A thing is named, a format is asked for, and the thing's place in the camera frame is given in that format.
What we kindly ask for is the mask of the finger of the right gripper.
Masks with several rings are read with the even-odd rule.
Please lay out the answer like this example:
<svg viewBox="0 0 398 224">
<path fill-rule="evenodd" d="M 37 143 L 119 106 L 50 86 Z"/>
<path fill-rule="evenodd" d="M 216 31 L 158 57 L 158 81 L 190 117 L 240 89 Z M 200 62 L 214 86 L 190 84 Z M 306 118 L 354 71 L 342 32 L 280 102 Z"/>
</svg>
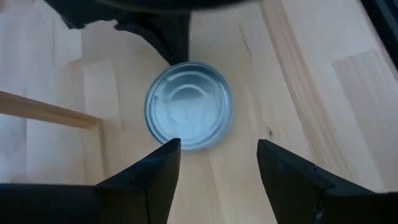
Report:
<svg viewBox="0 0 398 224">
<path fill-rule="evenodd" d="M 62 20 L 69 29 L 83 29 L 97 21 L 115 20 L 117 16 L 115 11 L 72 11 L 62 14 Z"/>
<path fill-rule="evenodd" d="M 189 61 L 190 14 L 128 14 L 116 29 L 141 36 L 171 65 Z"/>
</svg>

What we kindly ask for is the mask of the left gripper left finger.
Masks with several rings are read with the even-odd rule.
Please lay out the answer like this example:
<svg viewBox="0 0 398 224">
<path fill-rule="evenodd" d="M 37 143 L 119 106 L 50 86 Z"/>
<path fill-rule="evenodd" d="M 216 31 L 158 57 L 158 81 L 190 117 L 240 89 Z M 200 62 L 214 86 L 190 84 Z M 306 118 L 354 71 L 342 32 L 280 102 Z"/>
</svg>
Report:
<svg viewBox="0 0 398 224">
<path fill-rule="evenodd" d="M 101 224 L 167 224 L 177 188 L 180 139 L 95 185 Z"/>
</svg>

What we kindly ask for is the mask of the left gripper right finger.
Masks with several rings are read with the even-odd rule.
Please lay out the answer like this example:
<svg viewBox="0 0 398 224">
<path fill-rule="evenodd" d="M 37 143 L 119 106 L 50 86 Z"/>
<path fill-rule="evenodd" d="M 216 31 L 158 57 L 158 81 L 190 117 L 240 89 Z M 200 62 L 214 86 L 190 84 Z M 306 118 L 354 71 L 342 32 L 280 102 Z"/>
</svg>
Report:
<svg viewBox="0 0 398 224">
<path fill-rule="evenodd" d="M 320 200 L 333 184 L 315 164 L 265 139 L 258 140 L 257 163 L 278 224 L 320 224 Z"/>
</svg>

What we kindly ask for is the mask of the tuna can green white label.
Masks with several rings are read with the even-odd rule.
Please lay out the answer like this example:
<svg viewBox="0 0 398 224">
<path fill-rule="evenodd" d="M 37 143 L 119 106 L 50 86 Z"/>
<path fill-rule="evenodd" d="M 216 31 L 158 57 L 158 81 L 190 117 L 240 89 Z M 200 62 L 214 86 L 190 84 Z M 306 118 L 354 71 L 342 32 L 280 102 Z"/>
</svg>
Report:
<svg viewBox="0 0 398 224">
<path fill-rule="evenodd" d="M 233 97 L 222 75 L 202 62 L 184 62 L 162 72 L 147 92 L 144 117 L 161 144 L 181 140 L 184 151 L 218 144 L 233 122 Z"/>
</svg>

